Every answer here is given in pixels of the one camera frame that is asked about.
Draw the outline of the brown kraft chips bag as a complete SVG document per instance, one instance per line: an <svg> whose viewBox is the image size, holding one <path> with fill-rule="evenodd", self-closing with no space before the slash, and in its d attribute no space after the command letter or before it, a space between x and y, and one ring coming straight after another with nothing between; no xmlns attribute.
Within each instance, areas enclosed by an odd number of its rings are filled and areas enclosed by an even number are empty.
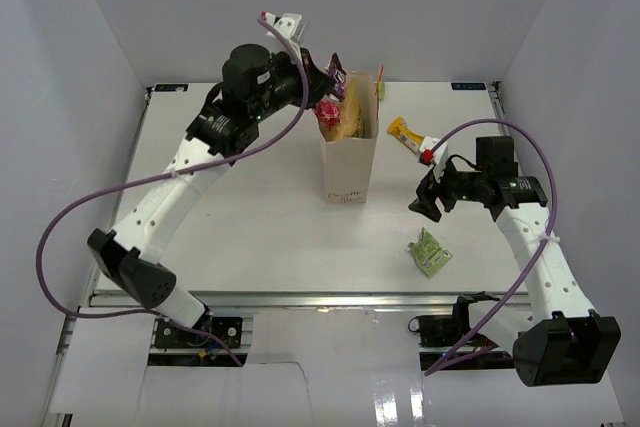
<svg viewBox="0 0 640 427"><path fill-rule="evenodd" d="M348 81L343 101L338 105L339 121L324 133L327 142L337 142L355 138L361 131L361 102L358 94L358 82Z"/></svg>

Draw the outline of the purple chocolate candy bar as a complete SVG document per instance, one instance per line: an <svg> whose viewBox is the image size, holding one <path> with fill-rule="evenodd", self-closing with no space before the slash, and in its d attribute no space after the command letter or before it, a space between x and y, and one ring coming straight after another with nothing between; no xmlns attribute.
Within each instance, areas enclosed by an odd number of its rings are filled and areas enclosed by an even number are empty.
<svg viewBox="0 0 640 427"><path fill-rule="evenodd" d="M339 102L343 101L345 97L347 74L342 67L342 63L337 53L332 54L326 68L326 74L334 81L334 86L330 95L335 97Z"/></svg>

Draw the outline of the red snack packet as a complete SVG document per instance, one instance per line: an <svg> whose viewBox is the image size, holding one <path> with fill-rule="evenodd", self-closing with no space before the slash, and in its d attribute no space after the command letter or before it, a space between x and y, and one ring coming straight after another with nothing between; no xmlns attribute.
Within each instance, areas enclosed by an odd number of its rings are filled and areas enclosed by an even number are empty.
<svg viewBox="0 0 640 427"><path fill-rule="evenodd" d="M339 103L329 98L320 100L314 107L313 112L321 127L331 128L340 123Z"/></svg>

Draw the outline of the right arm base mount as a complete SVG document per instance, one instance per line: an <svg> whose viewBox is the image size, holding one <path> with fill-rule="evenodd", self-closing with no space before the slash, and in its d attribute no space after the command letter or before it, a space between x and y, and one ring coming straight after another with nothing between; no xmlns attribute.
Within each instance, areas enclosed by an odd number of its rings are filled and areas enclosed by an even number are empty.
<svg viewBox="0 0 640 427"><path fill-rule="evenodd" d="M431 368L462 337L451 314L414 316L409 320L407 329L418 339L420 366L423 372ZM452 360L489 348L492 348L490 352L446 367L446 370L481 371L514 369L511 356L495 347L494 344L482 334L476 334L452 356Z"/></svg>

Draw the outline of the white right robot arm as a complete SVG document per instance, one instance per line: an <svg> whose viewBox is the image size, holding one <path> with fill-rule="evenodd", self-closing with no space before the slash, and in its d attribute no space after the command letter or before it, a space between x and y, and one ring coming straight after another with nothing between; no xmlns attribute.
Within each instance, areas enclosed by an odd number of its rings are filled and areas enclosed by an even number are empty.
<svg viewBox="0 0 640 427"><path fill-rule="evenodd" d="M621 339L619 324L600 315L579 287L553 234L542 185L520 175L512 138L477 138L468 171L427 146L419 161L430 170L410 210L439 221L460 201L486 208L509 244L531 305L530 316L522 317L504 298L461 295L453 306L453 337L466 346L487 338L511 356L528 387L600 382Z"/></svg>

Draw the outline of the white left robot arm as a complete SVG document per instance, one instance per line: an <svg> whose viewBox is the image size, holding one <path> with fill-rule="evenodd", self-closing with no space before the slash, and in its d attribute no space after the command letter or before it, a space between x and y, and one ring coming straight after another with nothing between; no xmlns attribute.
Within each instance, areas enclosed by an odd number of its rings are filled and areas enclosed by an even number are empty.
<svg viewBox="0 0 640 427"><path fill-rule="evenodd" d="M259 135L259 124L280 109L315 104L336 85L307 50L297 68L285 52L257 44L232 50L185 138L156 184L109 231L90 234L87 244L105 277L139 305L177 323L177 334L199 346L211 334L207 307L179 286L160 260L187 214Z"/></svg>

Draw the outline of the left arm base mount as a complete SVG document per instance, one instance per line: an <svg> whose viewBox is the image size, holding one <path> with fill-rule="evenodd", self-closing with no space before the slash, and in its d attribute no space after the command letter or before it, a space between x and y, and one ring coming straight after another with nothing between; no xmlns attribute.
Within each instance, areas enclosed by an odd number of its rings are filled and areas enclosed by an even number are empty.
<svg viewBox="0 0 640 427"><path fill-rule="evenodd" d="M176 328L169 321L156 322L148 357L150 366L164 367L242 367L246 354L242 347L241 317L209 317L201 330L221 340L236 360L211 337Z"/></svg>

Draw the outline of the green snack packet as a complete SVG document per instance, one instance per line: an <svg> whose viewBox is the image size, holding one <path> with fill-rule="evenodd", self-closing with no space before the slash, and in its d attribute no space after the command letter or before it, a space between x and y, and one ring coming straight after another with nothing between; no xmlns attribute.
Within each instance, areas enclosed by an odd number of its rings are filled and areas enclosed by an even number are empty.
<svg viewBox="0 0 640 427"><path fill-rule="evenodd" d="M428 277L435 276L452 258L452 253L426 229L422 228L418 239L408 244L416 266Z"/></svg>

